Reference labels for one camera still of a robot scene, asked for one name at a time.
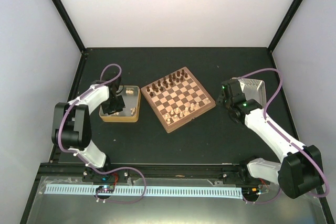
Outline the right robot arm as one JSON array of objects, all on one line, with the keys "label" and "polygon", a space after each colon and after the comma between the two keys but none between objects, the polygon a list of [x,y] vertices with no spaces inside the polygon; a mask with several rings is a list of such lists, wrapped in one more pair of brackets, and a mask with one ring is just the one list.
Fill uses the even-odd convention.
[{"label": "right robot arm", "polygon": [[282,129],[264,112],[265,83],[256,79],[230,79],[221,83],[217,103],[227,109],[233,121],[255,132],[276,154],[278,162],[255,158],[238,171],[239,179],[250,184],[256,178],[279,185],[295,199],[324,184],[322,159],[317,147],[305,146]]}]

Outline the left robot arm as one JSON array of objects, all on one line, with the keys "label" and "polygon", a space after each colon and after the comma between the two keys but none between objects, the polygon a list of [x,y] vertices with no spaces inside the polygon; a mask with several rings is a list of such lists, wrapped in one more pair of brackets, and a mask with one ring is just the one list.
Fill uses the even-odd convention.
[{"label": "left robot arm", "polygon": [[67,103],[59,102],[54,108],[52,142],[62,152],[81,159],[102,182],[112,177],[113,169],[109,156],[92,140],[90,114],[97,108],[107,115],[125,108],[122,96],[117,93],[120,82],[120,73],[110,80],[96,80],[83,94]]}]

